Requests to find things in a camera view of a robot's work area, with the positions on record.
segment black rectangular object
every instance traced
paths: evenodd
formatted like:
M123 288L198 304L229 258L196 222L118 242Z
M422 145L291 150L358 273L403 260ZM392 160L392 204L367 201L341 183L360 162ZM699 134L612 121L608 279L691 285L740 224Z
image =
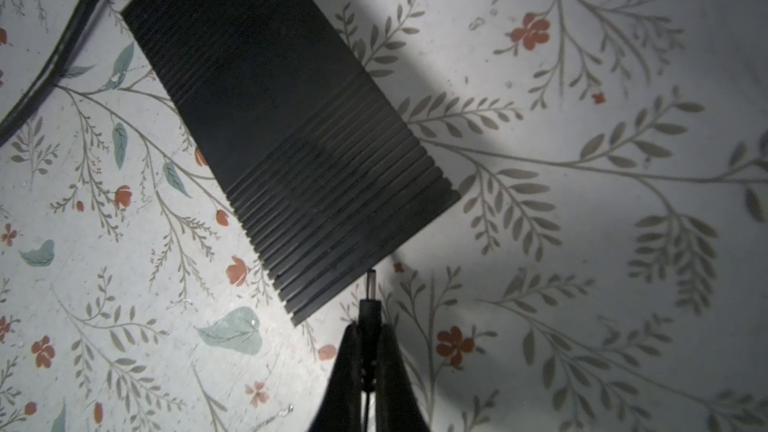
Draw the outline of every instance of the black rectangular object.
M312 0L133 0L123 18L294 324L458 200Z

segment black ridged block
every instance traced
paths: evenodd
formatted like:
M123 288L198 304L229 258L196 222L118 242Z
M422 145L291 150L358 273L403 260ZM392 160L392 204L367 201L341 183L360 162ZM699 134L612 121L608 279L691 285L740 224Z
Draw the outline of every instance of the black ridged block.
M123 18L298 324L458 200L312 0Z

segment floral tablecloth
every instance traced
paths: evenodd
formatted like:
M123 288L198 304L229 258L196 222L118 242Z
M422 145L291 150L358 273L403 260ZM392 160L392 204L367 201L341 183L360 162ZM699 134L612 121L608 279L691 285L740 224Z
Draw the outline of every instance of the floral tablecloth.
M377 267L433 430L766 430L765 0L315 1L463 196ZM0 149L0 430L304 430L362 286L290 324L127 2Z

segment black heat sink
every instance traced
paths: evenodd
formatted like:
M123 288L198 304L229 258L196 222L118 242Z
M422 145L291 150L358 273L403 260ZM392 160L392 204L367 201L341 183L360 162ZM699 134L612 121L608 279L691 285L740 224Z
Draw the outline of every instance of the black heat sink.
M123 11L294 324L458 200L312 0Z

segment orange flower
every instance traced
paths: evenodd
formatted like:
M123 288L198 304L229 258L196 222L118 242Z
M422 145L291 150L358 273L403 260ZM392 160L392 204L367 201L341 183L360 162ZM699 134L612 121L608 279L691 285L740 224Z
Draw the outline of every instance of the orange flower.
M331 344L323 345L320 350L317 351L317 357L320 360L331 360L336 356L336 347Z
M11 224L5 224L5 234L0 235L0 242L5 242L5 245L13 245L13 239L16 238L16 231L11 230Z
M230 284L239 287L245 283L245 277L248 275L248 268L242 259L232 256L235 264L226 268L226 276L230 278Z
M254 382L254 387L251 388L249 385L246 384L245 386L245 393L250 395L253 394L254 398L250 400L250 404L254 407L257 407L259 405L259 402L264 404L270 399L270 396L267 395L266 392L262 392L261 390L264 388L264 382Z
M475 339L464 338L461 329L455 325L451 327L450 332L438 332L437 340L441 342L437 345L438 355L445 358L450 357L451 366L456 369L462 365L462 352L469 354L475 350Z
M104 419L104 409L101 408L101 402L97 402L94 406L94 421L96 424L101 424Z
M216 211L216 222L219 223L220 226L228 226L230 223L226 218L229 217L229 214L227 214L225 211L219 209Z
M528 50L533 50L537 43L546 43L549 40L549 34L545 32L549 29L549 20L534 20L536 14L528 12L523 17L523 26L512 31L510 37L512 42L523 41L523 46Z
M53 357L56 355L56 351L53 350L53 346L50 345L50 342L51 339L49 339L46 335L40 341L32 344L32 353L37 355L34 363L38 366L38 368L51 368L51 359L53 359Z
M208 162L205 161L205 157L203 157L203 153L200 151L199 147L195 148L194 150L194 160L200 167L205 167L208 165Z
M5 340L5 335L11 333L11 322L5 320L5 315L0 317L0 342Z
M114 206L120 208L120 206L128 207L130 205L130 197L133 193L130 192L130 187L120 186L114 193Z

